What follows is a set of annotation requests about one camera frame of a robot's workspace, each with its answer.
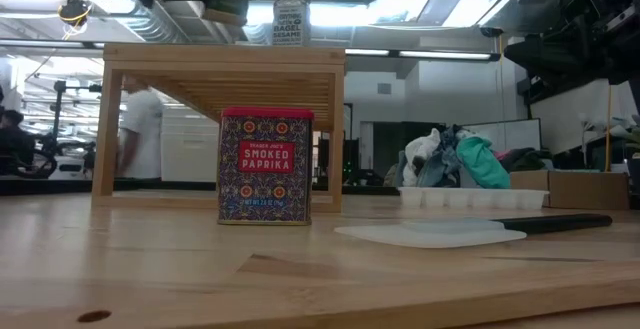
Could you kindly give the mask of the ceiling light strip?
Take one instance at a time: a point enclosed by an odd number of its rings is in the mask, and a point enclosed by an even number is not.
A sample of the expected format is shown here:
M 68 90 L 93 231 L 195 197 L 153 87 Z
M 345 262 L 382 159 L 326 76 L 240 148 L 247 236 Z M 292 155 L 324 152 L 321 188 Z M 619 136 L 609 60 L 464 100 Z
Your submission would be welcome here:
M 345 53 L 348 56 L 371 56 L 387 58 L 411 58 L 411 59 L 435 59 L 453 61 L 499 61 L 501 55 L 498 53 L 475 53 L 475 52 L 446 52 L 446 51 L 419 51 L 419 50 L 383 50 L 383 49 L 356 49 L 347 48 Z

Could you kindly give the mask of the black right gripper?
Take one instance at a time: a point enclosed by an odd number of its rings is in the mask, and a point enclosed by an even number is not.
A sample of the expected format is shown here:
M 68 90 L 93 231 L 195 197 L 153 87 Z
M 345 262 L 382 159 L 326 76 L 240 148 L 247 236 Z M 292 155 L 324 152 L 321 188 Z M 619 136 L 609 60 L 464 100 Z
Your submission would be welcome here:
M 619 84 L 640 76 L 640 0 L 559 0 L 555 41 L 598 77 Z M 504 56 L 551 85 L 559 85 L 565 49 L 539 36 L 508 44 Z

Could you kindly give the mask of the wooden slatted shelf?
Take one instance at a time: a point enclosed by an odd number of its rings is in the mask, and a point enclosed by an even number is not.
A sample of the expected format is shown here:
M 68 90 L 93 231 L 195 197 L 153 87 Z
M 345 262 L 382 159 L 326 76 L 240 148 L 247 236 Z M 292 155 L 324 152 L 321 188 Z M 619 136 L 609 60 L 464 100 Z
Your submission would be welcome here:
M 124 76 L 151 87 L 214 121 L 230 106 L 306 108 L 313 128 L 329 136 L 328 188 L 312 196 L 315 213 L 342 209 L 344 77 L 338 48 L 108 43 L 93 174 L 94 207 L 217 209 L 214 195 L 121 196 L 113 192 L 119 105 Z

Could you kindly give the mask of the white ice cube tray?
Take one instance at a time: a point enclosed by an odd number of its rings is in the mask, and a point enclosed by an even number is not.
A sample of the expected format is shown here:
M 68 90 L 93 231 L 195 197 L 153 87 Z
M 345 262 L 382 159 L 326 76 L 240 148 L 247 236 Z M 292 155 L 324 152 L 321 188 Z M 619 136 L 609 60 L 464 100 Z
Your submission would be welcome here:
M 479 208 L 538 210 L 543 207 L 548 191 L 529 189 L 479 189 L 401 187 L 401 202 L 407 207 Z

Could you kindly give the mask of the standing person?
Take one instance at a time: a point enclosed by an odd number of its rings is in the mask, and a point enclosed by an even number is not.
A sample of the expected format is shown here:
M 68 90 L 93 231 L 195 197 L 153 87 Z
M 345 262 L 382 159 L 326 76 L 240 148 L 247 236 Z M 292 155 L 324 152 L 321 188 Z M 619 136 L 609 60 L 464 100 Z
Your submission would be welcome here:
M 163 103 L 142 79 L 125 75 L 122 89 L 127 93 L 127 103 L 120 125 L 117 176 L 160 179 Z

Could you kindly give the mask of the pile of clothes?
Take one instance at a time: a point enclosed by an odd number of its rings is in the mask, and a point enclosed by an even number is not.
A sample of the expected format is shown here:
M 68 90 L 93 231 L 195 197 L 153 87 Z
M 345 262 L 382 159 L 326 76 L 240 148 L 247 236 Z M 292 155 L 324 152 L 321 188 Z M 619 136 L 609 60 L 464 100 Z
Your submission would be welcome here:
M 510 174 L 545 169 L 552 156 L 532 147 L 498 152 L 492 142 L 468 129 L 452 125 L 433 128 L 399 152 L 398 163 L 390 169 L 395 187 L 460 188 L 463 172 L 485 189 L 509 189 Z

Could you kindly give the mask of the succulent plant in black pot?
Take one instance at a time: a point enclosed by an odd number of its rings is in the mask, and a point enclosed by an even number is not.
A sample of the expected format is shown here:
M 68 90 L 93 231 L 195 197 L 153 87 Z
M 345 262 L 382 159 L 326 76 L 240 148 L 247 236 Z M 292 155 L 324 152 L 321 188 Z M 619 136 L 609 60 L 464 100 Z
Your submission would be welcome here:
M 631 178 L 633 192 L 640 196 L 640 115 L 632 115 L 633 124 L 628 128 L 616 125 L 609 133 L 625 141 L 625 161 Z

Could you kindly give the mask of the brown cardboard box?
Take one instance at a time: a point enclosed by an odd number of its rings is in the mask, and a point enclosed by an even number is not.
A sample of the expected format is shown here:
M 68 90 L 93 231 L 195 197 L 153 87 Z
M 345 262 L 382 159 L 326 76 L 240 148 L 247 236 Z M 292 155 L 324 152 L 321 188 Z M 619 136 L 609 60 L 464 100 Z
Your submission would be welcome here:
M 554 209 L 629 210 L 629 178 L 624 173 L 577 171 L 512 172 L 511 187 L 545 191 L 543 206 Z

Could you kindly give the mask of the red block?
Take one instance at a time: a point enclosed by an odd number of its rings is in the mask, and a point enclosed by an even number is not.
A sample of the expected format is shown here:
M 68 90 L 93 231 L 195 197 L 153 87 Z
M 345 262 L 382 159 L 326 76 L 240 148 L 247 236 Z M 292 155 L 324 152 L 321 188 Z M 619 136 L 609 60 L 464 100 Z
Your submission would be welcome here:
M 223 110 L 217 179 L 220 224 L 311 223 L 313 121 L 308 109 Z

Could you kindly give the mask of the seated person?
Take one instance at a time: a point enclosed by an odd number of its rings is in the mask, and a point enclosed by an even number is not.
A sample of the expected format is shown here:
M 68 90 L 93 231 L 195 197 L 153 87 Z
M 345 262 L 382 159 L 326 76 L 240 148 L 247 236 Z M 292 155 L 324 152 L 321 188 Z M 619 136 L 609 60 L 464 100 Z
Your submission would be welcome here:
M 16 110 L 0 115 L 0 175 L 8 175 L 17 164 L 31 165 L 34 140 L 20 128 L 24 116 Z

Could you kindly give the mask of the bagel seasoning jar white lid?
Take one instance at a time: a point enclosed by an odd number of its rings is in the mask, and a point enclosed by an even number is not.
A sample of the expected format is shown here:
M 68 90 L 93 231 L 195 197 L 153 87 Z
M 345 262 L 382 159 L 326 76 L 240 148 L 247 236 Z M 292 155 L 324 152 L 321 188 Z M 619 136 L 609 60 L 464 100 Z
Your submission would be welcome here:
M 275 0 L 272 44 L 308 46 L 311 38 L 311 0 Z

